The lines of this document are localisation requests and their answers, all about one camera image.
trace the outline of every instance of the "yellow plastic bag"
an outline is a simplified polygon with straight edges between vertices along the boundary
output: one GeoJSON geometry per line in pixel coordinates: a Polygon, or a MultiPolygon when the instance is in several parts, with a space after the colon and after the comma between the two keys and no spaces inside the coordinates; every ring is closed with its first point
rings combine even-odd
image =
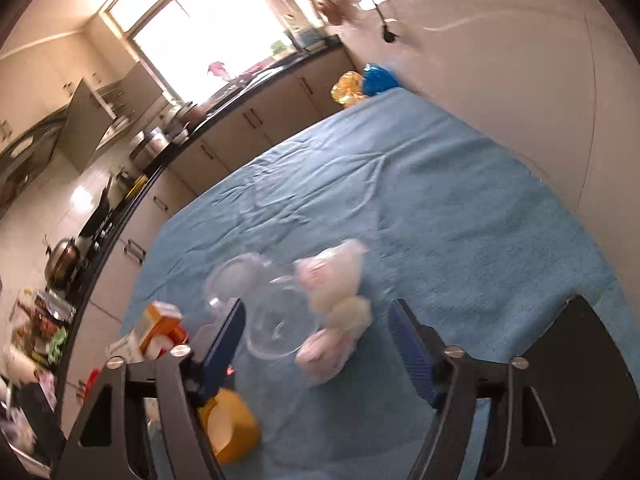
{"type": "Polygon", "coordinates": [[[362,93],[362,76],[353,70],[343,74],[331,90],[331,97],[345,108],[367,98],[362,93]]]}

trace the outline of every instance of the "blue gripper pad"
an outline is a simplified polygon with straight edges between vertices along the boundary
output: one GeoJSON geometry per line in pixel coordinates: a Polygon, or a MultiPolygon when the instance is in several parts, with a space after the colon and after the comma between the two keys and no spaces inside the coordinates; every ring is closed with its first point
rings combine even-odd
{"type": "Polygon", "coordinates": [[[447,394],[436,383],[436,372],[443,362],[440,336],[433,328],[420,325],[404,300],[392,303],[387,322],[415,391],[438,408],[447,394]]]}

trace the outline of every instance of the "blue plastic bag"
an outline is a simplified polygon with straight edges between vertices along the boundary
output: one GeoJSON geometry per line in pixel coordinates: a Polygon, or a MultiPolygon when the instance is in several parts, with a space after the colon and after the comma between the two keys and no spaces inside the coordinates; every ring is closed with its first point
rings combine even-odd
{"type": "Polygon", "coordinates": [[[372,97],[398,86],[400,86],[398,79],[386,68],[373,63],[367,63],[366,67],[364,67],[364,79],[362,81],[362,93],[364,95],[372,97]]]}

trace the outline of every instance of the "yellow container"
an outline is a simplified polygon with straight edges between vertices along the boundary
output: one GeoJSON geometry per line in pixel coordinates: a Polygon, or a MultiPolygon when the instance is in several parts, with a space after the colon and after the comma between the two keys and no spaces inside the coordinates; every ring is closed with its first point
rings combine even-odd
{"type": "Polygon", "coordinates": [[[260,424],[242,398],[231,390],[220,388],[198,410],[200,423],[209,436],[211,449],[218,462],[236,462],[260,441],[260,424]]]}

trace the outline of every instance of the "cabinet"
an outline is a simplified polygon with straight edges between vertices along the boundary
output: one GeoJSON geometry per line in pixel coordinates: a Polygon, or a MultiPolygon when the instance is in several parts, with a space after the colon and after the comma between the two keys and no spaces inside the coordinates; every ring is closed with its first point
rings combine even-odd
{"type": "Polygon", "coordinates": [[[154,184],[152,201],[172,217],[189,205],[196,194],[172,170],[164,170],[154,184]]]}
{"type": "Polygon", "coordinates": [[[151,244],[164,223],[194,198],[195,194],[171,171],[162,172],[140,201],[104,264],[91,294],[93,304],[122,320],[151,244]]]}
{"type": "Polygon", "coordinates": [[[171,163],[171,170],[198,196],[229,174],[213,150],[199,140],[171,163]]]}
{"type": "Polygon", "coordinates": [[[46,67],[43,57],[23,52],[0,61],[0,124],[6,121],[4,130],[12,139],[49,113],[39,88],[46,67]]]}
{"type": "Polygon", "coordinates": [[[322,117],[305,93],[297,72],[270,84],[244,106],[273,144],[316,124],[322,117]]]}
{"type": "Polygon", "coordinates": [[[344,49],[339,48],[303,65],[294,72],[294,76],[325,118],[342,110],[342,105],[332,99],[331,90],[338,78],[349,70],[355,70],[353,63],[344,49]]]}
{"type": "Polygon", "coordinates": [[[91,302],[88,303],[71,351],[66,374],[67,384],[83,388],[91,370],[104,366],[104,351],[118,338],[120,326],[119,320],[109,316],[91,302]]]}
{"type": "Polygon", "coordinates": [[[71,34],[49,41],[45,53],[58,75],[59,86],[63,91],[66,91],[64,85],[71,83],[70,91],[73,93],[81,79],[88,81],[94,88],[116,81],[114,71],[84,34],[71,34]]]}
{"type": "Polygon", "coordinates": [[[260,120],[252,115],[251,107],[257,103],[254,99],[220,119],[201,137],[204,145],[212,149],[231,172],[254,160],[272,146],[260,125],[260,120]]]}
{"type": "Polygon", "coordinates": [[[118,240],[102,268],[90,301],[115,319],[122,320],[127,312],[143,261],[142,250],[131,243],[118,240]]]}

